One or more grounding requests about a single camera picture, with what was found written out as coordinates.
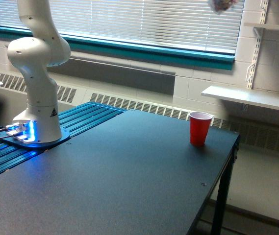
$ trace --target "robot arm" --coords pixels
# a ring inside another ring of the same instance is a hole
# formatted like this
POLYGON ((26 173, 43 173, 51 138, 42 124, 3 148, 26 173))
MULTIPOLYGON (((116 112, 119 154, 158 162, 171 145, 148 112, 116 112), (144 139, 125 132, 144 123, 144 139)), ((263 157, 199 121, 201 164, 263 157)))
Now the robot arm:
MULTIPOLYGON (((13 122, 24 126, 24 143, 52 142, 62 137, 57 109, 56 82, 47 67, 57 66, 70 57, 68 43, 57 32, 48 0, 18 0, 21 21, 34 37, 20 38, 8 46, 8 58, 22 73, 27 85, 27 108, 13 122)), ((18 130, 7 132, 16 134, 18 130)))

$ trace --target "warning label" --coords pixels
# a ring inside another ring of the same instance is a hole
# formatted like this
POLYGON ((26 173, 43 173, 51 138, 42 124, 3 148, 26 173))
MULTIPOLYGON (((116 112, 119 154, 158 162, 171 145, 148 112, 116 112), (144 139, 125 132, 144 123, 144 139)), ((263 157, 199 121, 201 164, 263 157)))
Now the warning label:
POLYGON ((53 108, 53 111, 52 111, 52 113, 51 113, 51 116, 50 116, 50 117, 54 117, 54 116, 56 116, 56 115, 57 115, 57 112, 56 112, 55 108, 53 108))

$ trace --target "window blind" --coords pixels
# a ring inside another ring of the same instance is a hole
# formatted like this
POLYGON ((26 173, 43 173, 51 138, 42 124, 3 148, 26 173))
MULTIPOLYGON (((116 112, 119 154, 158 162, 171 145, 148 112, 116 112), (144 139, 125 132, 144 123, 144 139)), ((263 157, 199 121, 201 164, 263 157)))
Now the window blind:
MULTIPOLYGON (((50 0, 61 34, 231 54, 243 5, 216 15, 207 0, 50 0)), ((25 28, 16 0, 0 0, 0 26, 25 28)))

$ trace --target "teal window frame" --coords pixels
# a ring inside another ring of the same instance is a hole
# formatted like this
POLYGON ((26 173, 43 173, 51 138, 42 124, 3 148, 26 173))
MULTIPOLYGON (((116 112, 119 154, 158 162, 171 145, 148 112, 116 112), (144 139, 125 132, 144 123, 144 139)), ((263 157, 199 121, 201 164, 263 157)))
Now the teal window frame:
MULTIPOLYGON (((0 26, 0 38, 2 39, 15 40, 20 37, 31 36, 32 33, 28 29, 0 26)), ((158 64, 232 70, 235 61, 235 56, 230 54, 154 47, 65 34, 61 34, 61 36, 70 44, 72 50, 83 50, 88 53, 103 53, 113 57, 122 56, 124 58, 151 61, 158 64)))

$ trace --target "red plastic cup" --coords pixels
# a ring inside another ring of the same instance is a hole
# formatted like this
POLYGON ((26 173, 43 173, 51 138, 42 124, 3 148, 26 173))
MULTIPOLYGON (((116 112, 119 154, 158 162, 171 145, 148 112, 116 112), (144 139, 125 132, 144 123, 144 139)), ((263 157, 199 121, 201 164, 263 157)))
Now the red plastic cup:
POLYGON ((190 143, 194 146, 203 146, 213 115, 203 112, 191 112, 189 117, 190 143))

